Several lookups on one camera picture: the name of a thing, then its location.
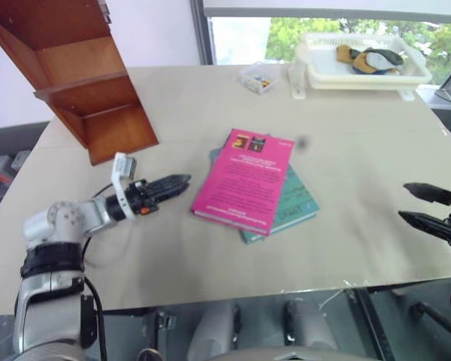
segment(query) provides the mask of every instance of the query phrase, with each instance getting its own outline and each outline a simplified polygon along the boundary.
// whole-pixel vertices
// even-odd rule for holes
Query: book
[[[293,141],[233,129],[192,212],[244,231],[269,235]]]
[[[222,148],[211,150],[209,155],[212,163],[219,156]],[[301,182],[294,168],[289,165],[286,179],[280,193],[279,205],[277,206],[271,234],[279,232],[297,223],[304,222],[316,216],[319,206],[309,193],[305,185]],[[246,244],[262,241],[263,235],[253,232],[240,231],[242,239]]]

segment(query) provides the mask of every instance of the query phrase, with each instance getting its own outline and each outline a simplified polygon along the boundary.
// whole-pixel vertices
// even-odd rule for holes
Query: black cable
[[[110,187],[112,187],[112,183],[108,184],[107,186],[105,186],[104,188],[99,190],[96,194],[94,194],[94,196],[92,198],[100,196],[103,192],[108,190]],[[87,248],[89,247],[91,239],[92,239],[92,236],[88,237],[88,239],[85,241],[85,244],[83,245],[83,248],[82,248],[82,264],[83,264],[83,261],[85,260],[85,253],[87,252]]]
[[[95,305],[97,306],[97,324],[98,324],[98,346],[100,348],[100,358],[101,361],[107,361],[107,348],[105,346],[105,325],[104,325],[104,309],[102,308],[102,303],[98,292],[93,286],[92,282],[84,276],[85,284],[92,292],[92,296],[95,300]]]

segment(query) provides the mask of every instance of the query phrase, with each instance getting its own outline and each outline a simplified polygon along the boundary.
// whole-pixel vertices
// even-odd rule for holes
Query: beige table surface
[[[105,309],[451,277],[446,242],[397,215],[451,211],[402,187],[419,181],[451,190],[451,134],[421,100],[309,89],[295,101],[285,75],[257,96],[237,82],[240,69],[129,69],[160,140],[134,153],[136,177],[187,173],[192,183],[159,212],[94,237],[86,273]],[[245,245],[237,230],[191,215],[208,152],[233,127],[307,137],[291,164],[321,207],[315,219]],[[111,166],[92,167],[58,120],[46,128],[0,204],[0,314],[12,312],[20,285],[23,220],[54,201],[86,200],[109,183]]]

